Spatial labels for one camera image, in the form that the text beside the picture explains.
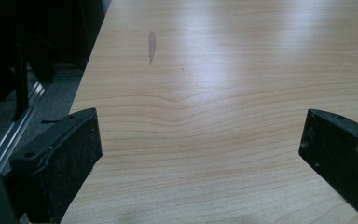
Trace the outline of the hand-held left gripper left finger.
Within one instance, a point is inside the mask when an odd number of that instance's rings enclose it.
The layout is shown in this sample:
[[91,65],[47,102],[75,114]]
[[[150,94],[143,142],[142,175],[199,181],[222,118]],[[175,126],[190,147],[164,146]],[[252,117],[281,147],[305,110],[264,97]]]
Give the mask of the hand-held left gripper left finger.
[[9,158],[15,215],[33,223],[60,223],[102,155],[94,108],[56,122]]

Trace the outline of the aluminium floor rail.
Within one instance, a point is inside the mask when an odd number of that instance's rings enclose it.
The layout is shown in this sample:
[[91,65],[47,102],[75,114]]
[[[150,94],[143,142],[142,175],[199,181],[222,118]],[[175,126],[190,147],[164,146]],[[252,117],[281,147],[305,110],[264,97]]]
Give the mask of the aluminium floor rail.
[[36,81],[28,95],[29,107],[17,120],[11,122],[5,135],[0,141],[0,172],[5,169],[10,155],[13,153],[24,131],[30,123],[34,115],[35,108],[40,102],[44,93],[45,88],[43,87],[42,83]]

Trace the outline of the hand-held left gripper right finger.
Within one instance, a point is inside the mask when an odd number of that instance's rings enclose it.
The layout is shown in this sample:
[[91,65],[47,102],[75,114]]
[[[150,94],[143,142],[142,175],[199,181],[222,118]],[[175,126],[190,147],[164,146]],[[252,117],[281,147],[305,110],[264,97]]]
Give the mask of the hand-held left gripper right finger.
[[310,109],[299,156],[358,212],[358,123]]

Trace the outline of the black metal stand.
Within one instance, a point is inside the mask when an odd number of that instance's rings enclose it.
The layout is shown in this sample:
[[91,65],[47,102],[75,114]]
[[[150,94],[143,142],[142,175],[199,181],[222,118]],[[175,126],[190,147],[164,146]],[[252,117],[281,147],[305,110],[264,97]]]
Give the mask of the black metal stand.
[[28,108],[28,79],[23,39],[18,37],[15,43],[15,83],[16,111],[13,119],[18,120]]

